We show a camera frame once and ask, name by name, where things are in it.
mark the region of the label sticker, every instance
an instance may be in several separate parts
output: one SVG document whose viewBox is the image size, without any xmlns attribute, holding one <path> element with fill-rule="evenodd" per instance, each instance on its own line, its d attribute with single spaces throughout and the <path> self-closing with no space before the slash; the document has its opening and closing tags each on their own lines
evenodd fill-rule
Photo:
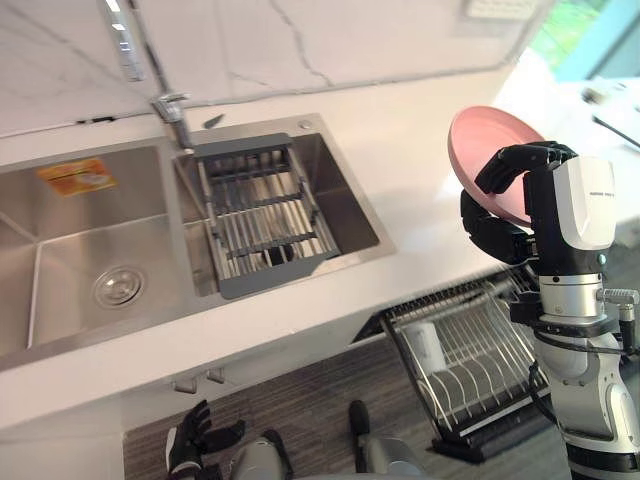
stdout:
<svg viewBox="0 0 640 480">
<path fill-rule="evenodd" d="M 56 192 L 65 197 L 117 185 L 116 180 L 99 157 L 41 168 L 37 174 Z"/>
</svg>

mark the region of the black cable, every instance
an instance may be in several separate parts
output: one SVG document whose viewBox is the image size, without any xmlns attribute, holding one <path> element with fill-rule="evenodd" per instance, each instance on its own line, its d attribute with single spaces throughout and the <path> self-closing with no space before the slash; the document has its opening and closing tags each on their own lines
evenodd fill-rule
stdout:
<svg viewBox="0 0 640 480">
<path fill-rule="evenodd" d="M 533 384 L 535 376 L 537 374 L 539 374 L 538 361 L 535 360 L 529 366 L 529 395 L 531 396 L 531 400 L 533 401 L 533 404 L 538 408 L 538 410 L 540 410 L 540 413 L 542 413 L 545 417 L 547 417 L 547 419 L 551 423 L 553 423 L 554 425 L 557 425 L 558 421 L 556 419 L 556 416 L 551 410 L 549 410 L 549 408 L 547 408 L 547 406 L 544 404 L 542 399 L 538 396 L 536 387 Z"/>
<path fill-rule="evenodd" d="M 552 347 L 564 348 L 565 350 L 573 350 L 574 352 L 584 352 L 584 353 L 606 353 L 610 355 L 639 355 L 640 349 L 635 348 L 631 352 L 625 352 L 619 348 L 607 348 L 607 347 L 590 347 L 585 345 L 575 345 L 573 343 L 561 342 L 559 340 L 555 340 L 553 338 L 549 338 L 545 335 L 542 335 L 537 330 L 533 331 L 535 337 L 543 343 L 551 345 Z"/>
</svg>

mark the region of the white marble wall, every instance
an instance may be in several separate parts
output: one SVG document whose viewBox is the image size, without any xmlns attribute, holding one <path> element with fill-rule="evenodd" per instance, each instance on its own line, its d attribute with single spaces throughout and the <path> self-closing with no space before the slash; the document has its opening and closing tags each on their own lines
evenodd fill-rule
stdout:
<svg viewBox="0 0 640 480">
<path fill-rule="evenodd" d="M 0 0 L 0 135 L 148 109 L 155 82 L 124 80 L 99 1 Z M 529 24 L 469 17 L 468 2 L 144 0 L 141 8 L 174 89 L 219 102 L 495 66 Z"/>
</svg>

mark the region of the dish drying rack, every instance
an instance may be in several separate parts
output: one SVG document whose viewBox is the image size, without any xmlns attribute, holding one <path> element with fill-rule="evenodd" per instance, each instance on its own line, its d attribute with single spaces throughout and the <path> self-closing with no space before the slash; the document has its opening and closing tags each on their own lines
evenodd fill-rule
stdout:
<svg viewBox="0 0 640 480">
<path fill-rule="evenodd" d="M 223 297 L 310 275 L 339 255 L 288 135 L 198 145 L 195 159 Z"/>
<path fill-rule="evenodd" d="M 479 463 L 551 425 L 530 397 L 532 335 L 509 320 L 507 302 L 533 289 L 537 289 L 533 272 L 517 267 L 374 317 L 396 346 L 431 420 L 435 451 Z M 425 365 L 415 348 L 412 330 L 415 333 L 421 323 L 433 325 L 435 348 L 439 345 L 441 352 L 430 354 L 444 359 L 439 367 Z M 532 387 L 539 397 L 549 393 L 542 374 Z"/>
</svg>

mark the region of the cabinet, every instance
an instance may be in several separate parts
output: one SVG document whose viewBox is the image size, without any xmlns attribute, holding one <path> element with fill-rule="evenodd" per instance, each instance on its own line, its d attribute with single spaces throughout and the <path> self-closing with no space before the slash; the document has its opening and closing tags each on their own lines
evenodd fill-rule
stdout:
<svg viewBox="0 0 640 480">
<path fill-rule="evenodd" d="M 122 439 L 128 430 L 337 355 L 349 347 L 371 313 L 292 332 L 233 357 L 2 431 L 0 465 L 14 480 L 123 480 Z M 207 379 L 208 372 L 222 374 L 224 382 Z M 175 384 L 192 381 L 196 393 L 174 390 Z"/>
</svg>

